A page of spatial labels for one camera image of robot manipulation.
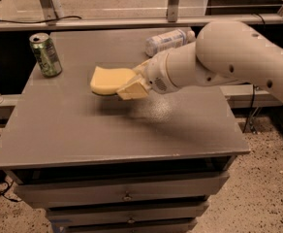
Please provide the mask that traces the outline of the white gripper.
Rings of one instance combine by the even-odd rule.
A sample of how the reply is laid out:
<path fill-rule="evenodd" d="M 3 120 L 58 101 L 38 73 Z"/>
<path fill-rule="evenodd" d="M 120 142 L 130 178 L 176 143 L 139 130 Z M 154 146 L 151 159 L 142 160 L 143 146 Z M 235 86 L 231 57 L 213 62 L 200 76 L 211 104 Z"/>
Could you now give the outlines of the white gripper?
<path fill-rule="evenodd" d="M 122 85 L 116 94 L 122 100 L 134 100 L 147 97 L 151 88 L 159 94 L 179 91 L 168 75 L 168 55 L 167 51 L 159 52 L 150 60 L 134 67 L 133 71 L 137 75 Z"/>

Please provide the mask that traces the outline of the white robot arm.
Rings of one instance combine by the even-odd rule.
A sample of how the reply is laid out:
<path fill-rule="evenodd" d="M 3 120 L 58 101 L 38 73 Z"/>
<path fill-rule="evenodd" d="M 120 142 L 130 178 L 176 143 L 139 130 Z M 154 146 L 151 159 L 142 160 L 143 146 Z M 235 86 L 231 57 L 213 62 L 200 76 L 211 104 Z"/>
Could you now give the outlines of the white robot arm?
<path fill-rule="evenodd" d="M 195 42 L 155 54 L 134 69 L 136 75 L 116 93 L 141 99 L 183 87 L 251 83 L 283 103 L 283 49 L 247 24 L 232 20 L 208 23 Z"/>

